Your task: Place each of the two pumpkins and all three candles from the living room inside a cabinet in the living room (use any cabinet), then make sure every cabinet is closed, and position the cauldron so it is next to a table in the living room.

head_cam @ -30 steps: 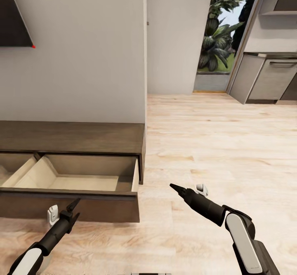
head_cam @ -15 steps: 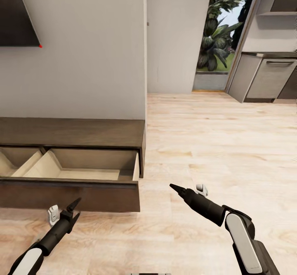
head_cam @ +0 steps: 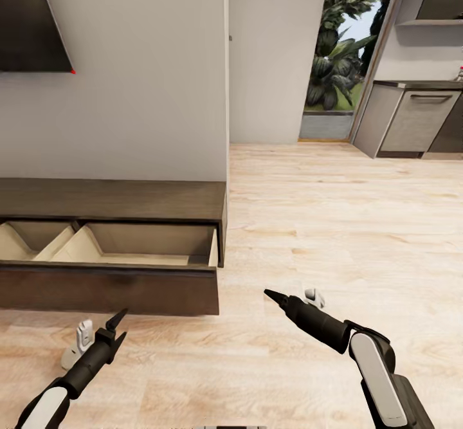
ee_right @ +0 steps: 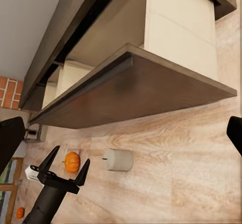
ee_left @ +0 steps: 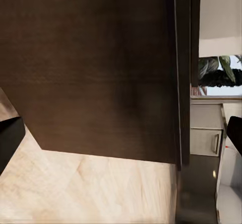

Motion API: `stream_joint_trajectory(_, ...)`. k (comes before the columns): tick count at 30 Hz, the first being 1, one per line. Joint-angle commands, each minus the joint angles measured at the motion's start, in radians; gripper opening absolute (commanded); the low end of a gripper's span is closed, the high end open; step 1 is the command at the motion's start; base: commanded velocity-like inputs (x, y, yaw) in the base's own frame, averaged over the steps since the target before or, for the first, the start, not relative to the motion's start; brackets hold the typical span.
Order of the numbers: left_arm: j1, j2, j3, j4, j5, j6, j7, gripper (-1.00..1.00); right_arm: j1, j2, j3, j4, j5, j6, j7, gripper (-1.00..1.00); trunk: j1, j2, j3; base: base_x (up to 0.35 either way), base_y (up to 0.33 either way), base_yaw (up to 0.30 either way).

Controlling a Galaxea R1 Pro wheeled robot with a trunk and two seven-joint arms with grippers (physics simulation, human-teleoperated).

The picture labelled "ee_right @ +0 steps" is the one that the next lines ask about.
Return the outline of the pumpkin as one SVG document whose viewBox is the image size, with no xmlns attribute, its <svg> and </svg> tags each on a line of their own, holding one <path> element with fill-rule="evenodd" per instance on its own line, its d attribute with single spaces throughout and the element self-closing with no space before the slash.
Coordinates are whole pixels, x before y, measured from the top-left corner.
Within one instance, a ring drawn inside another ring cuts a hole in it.
<svg viewBox="0 0 242 224">
<path fill-rule="evenodd" d="M 17 213 L 16 213 L 16 218 L 17 219 L 21 219 L 23 216 L 24 216 L 24 208 L 20 207 L 18 210 L 17 210 Z"/>
<path fill-rule="evenodd" d="M 63 161 L 62 161 L 63 162 Z M 65 157 L 65 169 L 68 173 L 75 173 L 78 171 L 80 166 L 80 157 L 75 152 L 70 152 Z"/>
</svg>

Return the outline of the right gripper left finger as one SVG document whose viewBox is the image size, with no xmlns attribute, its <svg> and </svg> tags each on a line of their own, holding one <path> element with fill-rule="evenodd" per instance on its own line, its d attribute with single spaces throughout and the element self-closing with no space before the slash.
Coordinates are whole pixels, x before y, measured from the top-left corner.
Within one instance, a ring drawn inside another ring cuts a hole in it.
<svg viewBox="0 0 242 224">
<path fill-rule="evenodd" d="M 26 130 L 22 117 L 0 122 L 0 176 L 25 135 Z"/>
</svg>

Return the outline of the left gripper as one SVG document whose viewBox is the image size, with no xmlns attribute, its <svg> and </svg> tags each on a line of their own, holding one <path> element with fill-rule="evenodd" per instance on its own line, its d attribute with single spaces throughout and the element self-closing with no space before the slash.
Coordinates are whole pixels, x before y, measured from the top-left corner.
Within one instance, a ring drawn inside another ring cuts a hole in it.
<svg viewBox="0 0 242 224">
<path fill-rule="evenodd" d="M 40 212 L 53 216 L 57 212 L 67 192 L 78 194 L 79 187 L 85 184 L 90 167 L 90 159 L 87 159 L 75 180 L 66 180 L 55 174 L 50 174 L 50 166 L 59 148 L 60 145 L 56 146 L 38 167 L 40 173 L 37 175 L 37 178 L 43 184 L 43 188 L 34 203 L 35 208 Z"/>
</svg>

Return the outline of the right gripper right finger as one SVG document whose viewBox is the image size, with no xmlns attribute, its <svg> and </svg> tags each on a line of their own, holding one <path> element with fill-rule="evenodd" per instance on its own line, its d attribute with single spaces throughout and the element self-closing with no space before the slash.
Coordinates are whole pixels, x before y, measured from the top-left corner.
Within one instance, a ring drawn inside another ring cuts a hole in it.
<svg viewBox="0 0 242 224">
<path fill-rule="evenodd" d="M 231 116 L 226 133 L 242 156 L 242 118 Z"/>
</svg>

